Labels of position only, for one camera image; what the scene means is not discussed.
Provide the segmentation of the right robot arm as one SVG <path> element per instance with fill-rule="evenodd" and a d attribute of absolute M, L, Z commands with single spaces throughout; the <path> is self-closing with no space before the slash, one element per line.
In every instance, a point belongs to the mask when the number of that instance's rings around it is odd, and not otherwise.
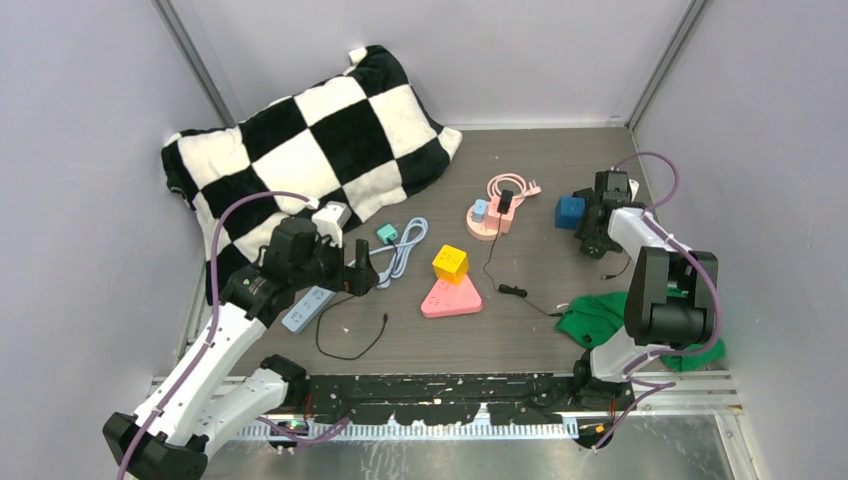
<path fill-rule="evenodd" d="M 600 171 L 593 187 L 575 195 L 586 203 L 575 232 L 581 252 L 595 259 L 624 253 L 634 266 L 622 327 L 573 367 L 572 400 L 591 411 L 619 398 L 655 358 L 716 339 L 718 260 L 663 230 L 623 171 Z"/>

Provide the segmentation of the yellow cube socket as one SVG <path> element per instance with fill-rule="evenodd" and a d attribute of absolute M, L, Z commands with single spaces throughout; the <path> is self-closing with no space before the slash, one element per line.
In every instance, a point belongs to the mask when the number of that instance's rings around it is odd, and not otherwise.
<path fill-rule="evenodd" d="M 438 280 L 460 285 L 470 268 L 468 254 L 464 250 L 445 244 L 433 259 L 432 267 Z"/>

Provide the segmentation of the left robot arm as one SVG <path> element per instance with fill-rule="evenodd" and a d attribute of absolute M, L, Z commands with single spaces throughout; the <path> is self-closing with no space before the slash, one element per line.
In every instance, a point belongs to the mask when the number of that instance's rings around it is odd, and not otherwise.
<path fill-rule="evenodd" d="M 213 395 L 297 292 L 319 286 L 363 296 L 378 282 L 366 240 L 357 240 L 355 258 L 347 263 L 343 246 L 312 221 L 282 220 L 258 259 L 214 295 L 205 337 L 133 413 L 115 412 L 106 421 L 103 434 L 118 475 L 199 479 L 220 447 L 259 416 L 273 409 L 298 412 L 310 390 L 306 370 L 278 354 L 229 393 Z"/>

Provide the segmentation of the light blue plug adapter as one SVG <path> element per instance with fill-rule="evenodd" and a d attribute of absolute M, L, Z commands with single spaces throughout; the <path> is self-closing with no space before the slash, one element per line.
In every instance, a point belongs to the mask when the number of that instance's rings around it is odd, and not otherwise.
<path fill-rule="evenodd" d="M 475 224 L 484 224 L 488 211 L 489 202 L 485 199 L 477 199 L 471 209 L 471 221 Z"/>

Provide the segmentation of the pink cube socket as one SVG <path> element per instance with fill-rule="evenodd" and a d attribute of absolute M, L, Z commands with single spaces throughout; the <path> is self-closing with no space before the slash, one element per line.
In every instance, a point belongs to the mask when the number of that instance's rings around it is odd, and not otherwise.
<path fill-rule="evenodd" d="M 506 234 L 511 230 L 517 203 L 515 200 L 510 202 L 510 206 L 505 213 L 500 213 L 498 207 L 501 203 L 501 198 L 493 197 L 489 201 L 488 211 L 485 218 L 484 226 L 490 230 L 496 230 Z"/>

